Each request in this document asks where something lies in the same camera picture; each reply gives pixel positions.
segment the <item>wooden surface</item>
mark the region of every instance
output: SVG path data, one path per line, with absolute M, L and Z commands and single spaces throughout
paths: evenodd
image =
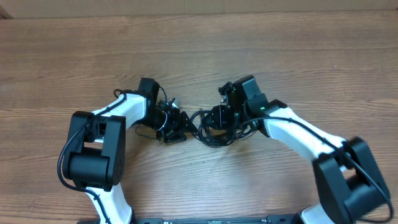
M 7 18 L 395 10 L 398 0 L 0 0 Z
M 398 11 L 0 21 L 0 223 L 96 218 L 57 179 L 70 117 L 141 77 L 191 115 L 220 102 L 219 86 L 254 75 L 268 99 L 367 140 L 398 207 L 397 21 Z M 130 129 L 126 150 L 122 187 L 138 217 L 259 217 L 318 200 L 308 161 L 259 133 L 213 149 Z

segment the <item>wooden table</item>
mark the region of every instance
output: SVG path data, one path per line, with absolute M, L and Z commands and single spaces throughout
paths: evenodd
M 61 185 L 57 158 L 74 111 L 104 107 L 141 77 L 191 115 L 254 75 L 268 99 L 367 140 L 398 207 L 397 21 L 397 11 L 0 21 L 0 223 L 97 217 Z M 130 129 L 126 150 L 122 186 L 138 217 L 261 217 L 318 200 L 308 161 L 259 133 L 213 149 Z

